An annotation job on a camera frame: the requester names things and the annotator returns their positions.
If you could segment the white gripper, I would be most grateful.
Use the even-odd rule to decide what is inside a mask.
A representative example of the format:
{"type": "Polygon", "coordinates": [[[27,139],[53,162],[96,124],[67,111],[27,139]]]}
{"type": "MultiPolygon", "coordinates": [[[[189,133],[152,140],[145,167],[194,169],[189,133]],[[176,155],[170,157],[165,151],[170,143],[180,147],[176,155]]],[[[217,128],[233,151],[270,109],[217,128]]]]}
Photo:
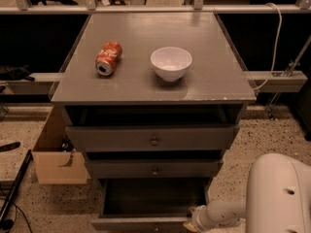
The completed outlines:
{"type": "Polygon", "coordinates": [[[193,233],[207,233],[214,228],[214,221],[209,217],[206,206],[191,207],[191,222],[184,222],[183,225],[193,233]]]}

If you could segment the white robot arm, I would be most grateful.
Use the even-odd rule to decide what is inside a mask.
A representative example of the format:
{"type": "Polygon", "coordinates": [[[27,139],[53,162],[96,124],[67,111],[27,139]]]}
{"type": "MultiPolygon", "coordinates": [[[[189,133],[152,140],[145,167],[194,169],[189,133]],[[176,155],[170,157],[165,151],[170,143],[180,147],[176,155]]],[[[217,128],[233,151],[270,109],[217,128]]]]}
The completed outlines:
{"type": "Polygon", "coordinates": [[[191,232],[238,226],[246,233],[311,233],[311,167],[289,156],[259,157],[249,172],[246,197],[212,200],[190,208],[191,232]]]}

